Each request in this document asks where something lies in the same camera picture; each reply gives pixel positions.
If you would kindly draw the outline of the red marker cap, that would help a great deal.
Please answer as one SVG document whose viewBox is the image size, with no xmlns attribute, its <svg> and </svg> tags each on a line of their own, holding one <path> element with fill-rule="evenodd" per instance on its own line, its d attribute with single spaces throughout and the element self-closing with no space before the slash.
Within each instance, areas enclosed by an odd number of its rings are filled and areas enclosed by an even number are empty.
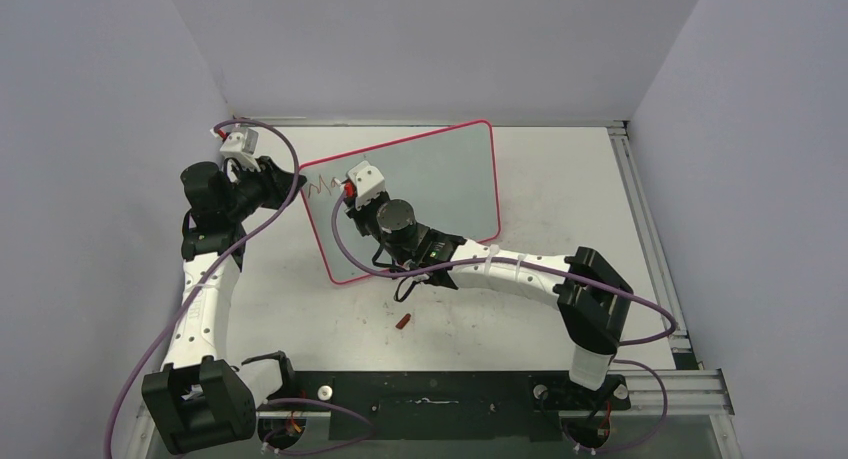
<svg viewBox="0 0 848 459">
<path fill-rule="evenodd" d="M 396 329 L 398 329 L 398 330 L 403 330 L 403 329 L 406 327 L 406 325 L 410 322 L 410 320 L 411 320 L 411 315 L 410 315 L 410 314 L 405 314 L 405 315 L 404 315 L 404 316 L 403 316 L 403 317 L 402 317 L 402 318 L 401 318 L 401 319 L 397 322 L 397 324 L 395 325 L 395 328 L 396 328 Z"/>
</svg>

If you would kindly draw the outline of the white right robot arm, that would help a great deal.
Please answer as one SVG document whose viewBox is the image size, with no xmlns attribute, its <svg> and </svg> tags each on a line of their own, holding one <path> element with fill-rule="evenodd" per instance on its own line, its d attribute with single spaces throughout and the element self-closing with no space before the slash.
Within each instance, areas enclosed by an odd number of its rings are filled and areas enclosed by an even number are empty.
<svg viewBox="0 0 848 459">
<path fill-rule="evenodd" d="M 374 239 L 389 262 L 367 265 L 356 259 L 341 238 L 339 214 Z M 604 396 L 610 366 L 625 343 L 634 294 L 597 251 L 581 247 L 571 255 L 545 256 L 481 244 L 419 223 L 408 202 L 387 195 L 362 207 L 352 198 L 339 198 L 331 230 L 343 256 L 367 274 L 452 290 L 485 289 L 553 306 L 574 345 L 567 397 L 590 407 Z"/>
</svg>

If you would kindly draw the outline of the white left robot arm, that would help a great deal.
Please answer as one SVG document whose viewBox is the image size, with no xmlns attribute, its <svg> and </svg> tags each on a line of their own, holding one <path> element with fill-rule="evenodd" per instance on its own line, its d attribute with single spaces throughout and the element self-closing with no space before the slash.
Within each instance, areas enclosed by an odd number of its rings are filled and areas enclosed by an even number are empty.
<svg viewBox="0 0 848 459">
<path fill-rule="evenodd" d="M 182 226 L 185 286 L 180 316 L 167 335 L 161 369 L 144 376 L 141 394 L 166 450 L 176 456 L 247 440 L 257 409 L 290 407 L 298 382 L 282 351 L 230 363 L 226 337 L 232 296 L 243 271 L 243 222 L 259 208 L 278 211 L 305 185 L 300 174 L 262 156 L 235 175 L 199 162 L 180 175 L 190 205 Z"/>
</svg>

